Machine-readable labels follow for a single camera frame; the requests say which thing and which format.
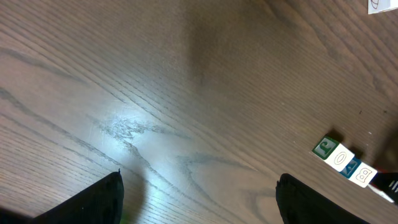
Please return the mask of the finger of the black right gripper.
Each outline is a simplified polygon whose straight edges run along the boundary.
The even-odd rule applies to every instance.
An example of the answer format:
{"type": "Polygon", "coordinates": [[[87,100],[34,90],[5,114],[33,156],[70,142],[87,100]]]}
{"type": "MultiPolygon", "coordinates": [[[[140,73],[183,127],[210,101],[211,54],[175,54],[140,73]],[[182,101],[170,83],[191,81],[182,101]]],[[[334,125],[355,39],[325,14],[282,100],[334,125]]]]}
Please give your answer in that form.
{"type": "Polygon", "coordinates": [[[370,184],[376,189],[384,192],[392,199],[394,204],[397,204],[397,173],[377,173],[370,184]]]}

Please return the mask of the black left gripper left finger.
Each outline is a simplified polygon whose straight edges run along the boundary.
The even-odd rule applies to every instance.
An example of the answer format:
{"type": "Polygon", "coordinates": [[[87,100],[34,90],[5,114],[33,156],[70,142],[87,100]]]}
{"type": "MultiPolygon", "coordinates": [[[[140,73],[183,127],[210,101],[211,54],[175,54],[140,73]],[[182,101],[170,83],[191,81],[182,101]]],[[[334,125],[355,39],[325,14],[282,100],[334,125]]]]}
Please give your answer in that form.
{"type": "Polygon", "coordinates": [[[31,223],[119,224],[123,211],[124,186],[120,172],[112,172],[31,223]]]}

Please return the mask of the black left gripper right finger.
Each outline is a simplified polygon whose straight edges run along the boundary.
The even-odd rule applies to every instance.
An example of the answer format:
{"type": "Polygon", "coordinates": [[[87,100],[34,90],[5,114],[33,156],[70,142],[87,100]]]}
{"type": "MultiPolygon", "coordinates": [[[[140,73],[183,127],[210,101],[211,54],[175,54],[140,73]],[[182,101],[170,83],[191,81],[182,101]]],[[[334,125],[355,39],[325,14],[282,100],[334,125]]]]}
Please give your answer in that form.
{"type": "Polygon", "coordinates": [[[366,223],[287,173],[277,181],[275,199],[285,224],[366,223]]]}

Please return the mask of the blue-edged wooden block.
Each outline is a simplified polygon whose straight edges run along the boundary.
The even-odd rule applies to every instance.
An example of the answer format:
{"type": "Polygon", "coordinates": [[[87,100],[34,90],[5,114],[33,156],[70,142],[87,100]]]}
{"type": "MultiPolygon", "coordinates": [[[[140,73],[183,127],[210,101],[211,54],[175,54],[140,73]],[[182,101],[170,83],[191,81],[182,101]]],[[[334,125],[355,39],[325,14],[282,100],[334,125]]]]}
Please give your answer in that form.
{"type": "Polygon", "coordinates": [[[362,161],[356,157],[353,157],[352,160],[349,161],[349,163],[345,166],[345,168],[340,172],[340,174],[347,179],[349,179],[356,169],[360,166],[362,161]]]}

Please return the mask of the green O wooden block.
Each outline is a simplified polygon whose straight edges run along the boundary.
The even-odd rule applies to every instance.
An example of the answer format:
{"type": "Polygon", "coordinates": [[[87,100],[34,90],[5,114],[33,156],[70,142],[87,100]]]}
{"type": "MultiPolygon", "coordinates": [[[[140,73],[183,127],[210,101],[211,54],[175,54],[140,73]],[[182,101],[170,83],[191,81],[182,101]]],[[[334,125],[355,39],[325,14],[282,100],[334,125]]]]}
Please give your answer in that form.
{"type": "Polygon", "coordinates": [[[325,159],[325,162],[337,172],[341,172],[354,158],[354,153],[344,145],[339,144],[325,159]]]}

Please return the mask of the green-edged wooden block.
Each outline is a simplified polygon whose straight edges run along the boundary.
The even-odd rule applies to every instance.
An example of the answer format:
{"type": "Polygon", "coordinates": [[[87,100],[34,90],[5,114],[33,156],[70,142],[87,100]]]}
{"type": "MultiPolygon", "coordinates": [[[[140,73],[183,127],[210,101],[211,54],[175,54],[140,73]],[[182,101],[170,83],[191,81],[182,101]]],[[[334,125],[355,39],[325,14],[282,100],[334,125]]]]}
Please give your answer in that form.
{"type": "Polygon", "coordinates": [[[312,152],[320,159],[326,160],[338,145],[338,141],[329,136],[323,136],[323,138],[312,149],[312,152]]]}

